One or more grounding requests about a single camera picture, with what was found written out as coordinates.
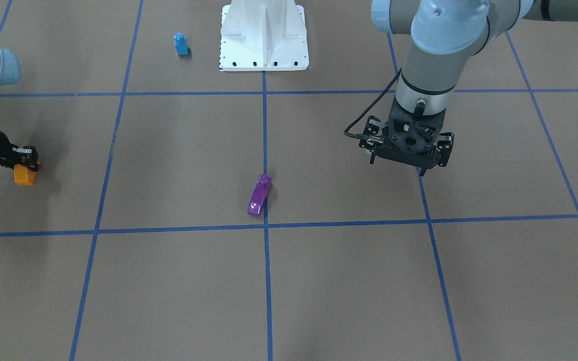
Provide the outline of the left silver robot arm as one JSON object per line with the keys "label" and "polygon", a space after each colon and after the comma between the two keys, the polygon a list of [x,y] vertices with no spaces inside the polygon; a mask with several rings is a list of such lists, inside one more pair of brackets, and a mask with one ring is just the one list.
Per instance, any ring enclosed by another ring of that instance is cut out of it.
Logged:
{"label": "left silver robot arm", "polygon": [[411,36],[387,121],[366,111],[353,135],[374,163],[384,158],[419,168],[447,166],[455,135],[445,114],[467,61],[521,19],[578,22],[578,1],[373,1],[375,27]]}

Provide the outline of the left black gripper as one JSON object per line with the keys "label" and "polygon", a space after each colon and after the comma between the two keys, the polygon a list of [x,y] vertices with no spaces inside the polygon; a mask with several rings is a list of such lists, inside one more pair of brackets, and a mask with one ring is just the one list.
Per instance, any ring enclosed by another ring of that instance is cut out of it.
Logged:
{"label": "left black gripper", "polygon": [[426,103],[418,100],[413,112],[393,101],[388,120],[369,116],[358,146],[370,156],[370,163],[383,158],[419,169],[448,165],[455,135],[442,132],[445,111],[426,115]]}

